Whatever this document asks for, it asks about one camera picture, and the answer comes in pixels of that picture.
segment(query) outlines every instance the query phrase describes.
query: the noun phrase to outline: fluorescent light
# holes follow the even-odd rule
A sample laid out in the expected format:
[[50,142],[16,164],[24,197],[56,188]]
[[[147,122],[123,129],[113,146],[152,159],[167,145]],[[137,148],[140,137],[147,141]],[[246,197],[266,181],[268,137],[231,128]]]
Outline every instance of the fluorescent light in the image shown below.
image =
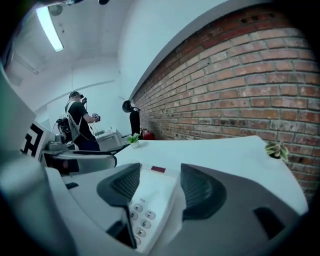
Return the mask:
[[64,49],[59,36],[56,32],[55,26],[52,22],[49,9],[48,7],[41,7],[36,9],[36,15],[38,16],[38,19],[40,21],[40,24],[49,39],[50,43],[52,44],[54,50],[56,52],[60,52]]

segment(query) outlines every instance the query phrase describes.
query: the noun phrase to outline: white desk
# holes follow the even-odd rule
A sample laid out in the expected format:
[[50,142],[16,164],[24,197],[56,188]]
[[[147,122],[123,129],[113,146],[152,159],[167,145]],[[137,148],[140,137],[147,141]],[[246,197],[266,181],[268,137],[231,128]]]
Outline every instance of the white desk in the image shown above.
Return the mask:
[[116,154],[118,166],[142,162],[180,170],[181,163],[193,164],[241,176],[264,186],[299,215],[308,211],[297,180],[280,159],[269,157],[266,143],[258,136],[208,140],[141,140],[140,147],[128,146]]

